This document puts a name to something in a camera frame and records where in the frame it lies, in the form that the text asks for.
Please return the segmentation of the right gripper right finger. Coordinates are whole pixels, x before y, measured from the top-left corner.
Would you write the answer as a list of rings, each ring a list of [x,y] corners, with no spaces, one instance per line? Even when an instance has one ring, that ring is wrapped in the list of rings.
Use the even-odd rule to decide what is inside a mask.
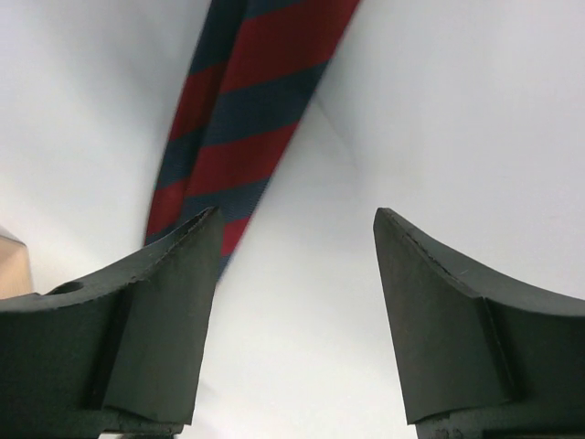
[[[420,438],[581,438],[584,303],[374,219],[406,419]]]

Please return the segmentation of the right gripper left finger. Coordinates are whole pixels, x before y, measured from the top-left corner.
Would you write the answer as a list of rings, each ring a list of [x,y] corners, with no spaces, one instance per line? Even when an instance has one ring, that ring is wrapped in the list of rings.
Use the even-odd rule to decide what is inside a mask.
[[[47,294],[1,303],[1,435],[170,436],[191,423],[223,219],[207,209]]]

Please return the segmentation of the red navy striped tie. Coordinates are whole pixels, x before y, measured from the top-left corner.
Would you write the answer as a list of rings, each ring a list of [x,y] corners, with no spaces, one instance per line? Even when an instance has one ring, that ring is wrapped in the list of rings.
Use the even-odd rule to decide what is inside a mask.
[[[217,207],[228,262],[356,12],[356,0],[214,1],[178,100],[145,231]]]

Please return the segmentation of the wooden compartment tray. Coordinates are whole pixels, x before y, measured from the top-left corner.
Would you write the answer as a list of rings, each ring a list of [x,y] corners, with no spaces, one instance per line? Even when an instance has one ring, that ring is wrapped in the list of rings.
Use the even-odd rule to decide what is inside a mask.
[[[33,292],[28,247],[6,228],[0,238],[0,298],[8,299]]]

